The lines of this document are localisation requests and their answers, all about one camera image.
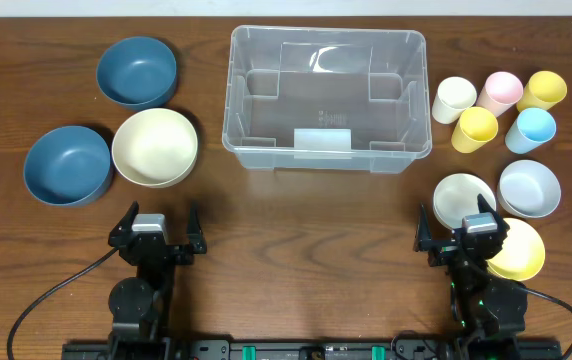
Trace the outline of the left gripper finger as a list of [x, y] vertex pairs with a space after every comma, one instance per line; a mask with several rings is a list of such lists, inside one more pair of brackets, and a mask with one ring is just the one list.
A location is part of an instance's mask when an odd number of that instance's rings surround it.
[[192, 204], [189, 211], [186, 235], [194, 254], [206, 254], [207, 244], [199, 222], [197, 206]]
[[132, 241], [133, 239], [132, 226], [138, 213], [139, 213], [139, 204], [137, 201], [134, 201], [127, 210], [126, 214], [110, 231], [108, 237], [108, 244], [111, 247], [124, 248]]

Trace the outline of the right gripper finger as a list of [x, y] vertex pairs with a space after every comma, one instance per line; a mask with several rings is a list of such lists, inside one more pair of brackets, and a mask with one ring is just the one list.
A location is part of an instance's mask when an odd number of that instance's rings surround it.
[[496, 210], [489, 205], [489, 203], [482, 194], [477, 195], [477, 205], [480, 214], [489, 213], [493, 217], [495, 223], [497, 224], [497, 232], [501, 235], [506, 235], [507, 231], [510, 229], [510, 226], [496, 212]]
[[423, 204], [421, 204], [413, 250], [415, 252], [427, 252], [432, 247], [432, 242], [433, 239], [430, 232], [425, 207]]

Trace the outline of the small white bowl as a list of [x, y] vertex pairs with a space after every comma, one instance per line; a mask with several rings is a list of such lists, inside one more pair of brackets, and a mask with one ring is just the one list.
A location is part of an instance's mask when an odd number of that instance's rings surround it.
[[497, 209], [494, 192], [483, 180], [466, 173], [449, 175], [434, 190], [433, 212], [437, 220], [448, 229], [460, 228], [465, 216], [479, 213], [479, 194], [494, 210]]

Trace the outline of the small grey bowl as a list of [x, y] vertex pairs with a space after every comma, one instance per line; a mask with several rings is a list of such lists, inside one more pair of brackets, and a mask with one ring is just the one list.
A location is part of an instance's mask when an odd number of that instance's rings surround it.
[[561, 201], [556, 175], [533, 160], [518, 160], [501, 173], [497, 198], [504, 210], [522, 218], [542, 218], [553, 213]]

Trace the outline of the light blue cup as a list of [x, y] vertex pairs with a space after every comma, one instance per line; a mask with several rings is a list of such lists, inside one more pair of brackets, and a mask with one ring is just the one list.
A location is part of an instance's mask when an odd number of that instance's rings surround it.
[[505, 145], [516, 154], [525, 154], [550, 141], [556, 134], [554, 117], [539, 108], [520, 112], [505, 137]]

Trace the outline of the cream cup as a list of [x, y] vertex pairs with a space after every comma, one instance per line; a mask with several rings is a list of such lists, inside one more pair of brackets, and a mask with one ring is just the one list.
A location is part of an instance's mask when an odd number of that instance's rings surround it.
[[453, 123], [476, 100], [477, 90], [469, 80], [458, 76], [448, 77], [437, 88], [432, 117], [441, 124]]

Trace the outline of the pink cup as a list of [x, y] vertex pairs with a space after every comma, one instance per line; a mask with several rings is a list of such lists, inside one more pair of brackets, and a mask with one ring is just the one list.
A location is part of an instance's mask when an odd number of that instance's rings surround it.
[[517, 76], [510, 72], [498, 71], [486, 79], [476, 106], [485, 108], [495, 117], [499, 117], [515, 105], [523, 93], [523, 84]]

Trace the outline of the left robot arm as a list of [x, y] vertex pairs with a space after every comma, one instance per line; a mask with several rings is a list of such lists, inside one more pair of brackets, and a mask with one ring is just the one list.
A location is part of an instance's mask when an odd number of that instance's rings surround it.
[[181, 359], [181, 342], [170, 337], [168, 323], [175, 284], [175, 268], [194, 263], [207, 252], [197, 210], [189, 210], [186, 244], [168, 242], [165, 216], [141, 214], [134, 202], [110, 231], [108, 244], [129, 265], [134, 277], [118, 282], [108, 300], [113, 315], [107, 358]]

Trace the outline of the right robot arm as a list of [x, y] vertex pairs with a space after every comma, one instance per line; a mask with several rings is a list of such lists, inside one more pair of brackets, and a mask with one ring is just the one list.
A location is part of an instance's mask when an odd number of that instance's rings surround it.
[[426, 211], [420, 216], [416, 252], [428, 254], [431, 267], [445, 266], [451, 277], [451, 310], [462, 333], [436, 348], [439, 359], [520, 359], [516, 335], [525, 330], [527, 295], [514, 281], [496, 277], [487, 261], [499, 254], [510, 226], [477, 196], [479, 212], [467, 215], [451, 237], [435, 240]]

